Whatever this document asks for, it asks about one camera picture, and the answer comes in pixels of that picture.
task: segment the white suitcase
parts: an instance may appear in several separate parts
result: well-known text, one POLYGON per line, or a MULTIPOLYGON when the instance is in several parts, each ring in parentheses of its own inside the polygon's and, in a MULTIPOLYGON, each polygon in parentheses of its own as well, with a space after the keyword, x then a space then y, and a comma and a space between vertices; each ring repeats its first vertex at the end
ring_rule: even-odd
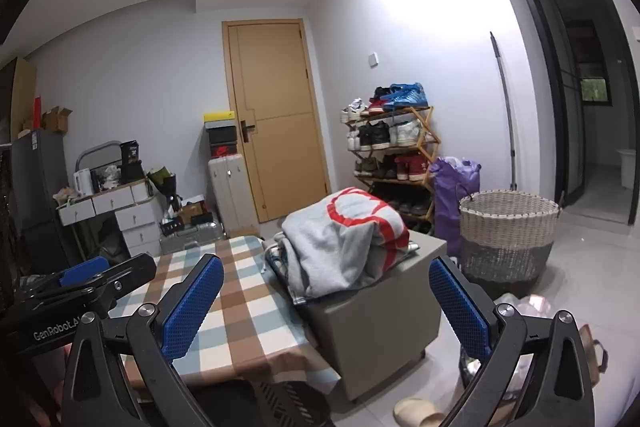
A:
POLYGON ((210 160, 209 176, 225 232, 248 227, 258 230, 258 216, 242 155, 210 160))

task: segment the plaid tablecloth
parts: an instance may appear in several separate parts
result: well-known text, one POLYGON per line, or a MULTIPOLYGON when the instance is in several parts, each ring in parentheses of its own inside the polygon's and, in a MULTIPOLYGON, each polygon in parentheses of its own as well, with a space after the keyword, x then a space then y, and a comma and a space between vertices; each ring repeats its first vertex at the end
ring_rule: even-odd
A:
MULTIPOLYGON (((187 354, 174 360, 185 383, 297 380, 329 393, 340 376, 309 343, 271 268, 260 272, 262 252, 258 238, 237 237, 156 257, 156 278, 120 299, 110 316, 131 315, 143 303, 157 303, 203 254, 215 253, 225 267, 225 283, 187 354)), ((134 387, 144 387, 133 357, 125 357, 125 369, 134 387)))

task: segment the wicker basket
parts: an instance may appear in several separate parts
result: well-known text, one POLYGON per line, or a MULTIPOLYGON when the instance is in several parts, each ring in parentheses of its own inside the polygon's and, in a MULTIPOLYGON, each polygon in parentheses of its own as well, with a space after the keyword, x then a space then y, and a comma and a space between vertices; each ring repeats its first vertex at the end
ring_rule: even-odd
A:
POLYGON ((551 252, 559 213, 553 201, 513 190, 464 198, 462 272, 494 299, 529 294, 551 252))

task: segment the basket rim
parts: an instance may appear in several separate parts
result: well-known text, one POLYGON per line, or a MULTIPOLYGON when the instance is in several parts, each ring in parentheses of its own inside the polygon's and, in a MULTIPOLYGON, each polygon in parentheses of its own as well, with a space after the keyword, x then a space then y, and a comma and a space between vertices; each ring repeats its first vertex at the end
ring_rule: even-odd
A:
POLYGON ((507 190, 505 188, 498 188, 494 190, 481 190, 480 192, 474 192, 473 194, 470 194, 469 196, 466 196, 465 198, 462 198, 460 200, 458 209, 460 213, 464 212, 466 214, 471 214, 473 216, 485 217, 489 219, 497 219, 497 218, 504 219, 505 217, 510 219, 518 219, 518 218, 522 219, 523 217, 553 216, 553 215, 559 215, 561 211, 560 205, 558 205, 555 201, 548 200, 537 194, 531 194, 530 192, 522 192, 521 190, 507 190), (487 212, 479 212, 478 210, 462 207, 463 203, 465 202, 468 203, 469 201, 473 201, 474 196, 477 196, 478 194, 492 194, 496 192, 530 196, 531 198, 536 198, 537 200, 542 200, 542 201, 545 201, 546 203, 551 203, 553 205, 553 209, 546 210, 545 212, 527 212, 525 214, 489 214, 487 212))

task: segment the screw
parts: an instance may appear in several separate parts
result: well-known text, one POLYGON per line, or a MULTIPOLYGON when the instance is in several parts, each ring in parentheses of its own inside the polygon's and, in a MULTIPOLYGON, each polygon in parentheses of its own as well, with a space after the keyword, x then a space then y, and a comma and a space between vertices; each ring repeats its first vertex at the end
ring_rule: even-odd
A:
POLYGON ((82 321, 82 324, 89 324, 94 321, 94 318, 95 318, 94 312, 86 312, 85 314, 82 314, 82 317, 80 318, 80 320, 82 321))
POLYGON ((515 310, 510 304, 498 304, 498 313, 503 317, 513 317, 515 310))
POLYGON ((564 310, 558 312, 558 318, 565 324, 571 324, 574 321, 574 316, 564 310))
POLYGON ((148 317, 156 311, 156 307, 153 304, 142 304, 140 308, 138 308, 138 313, 143 317, 148 317))

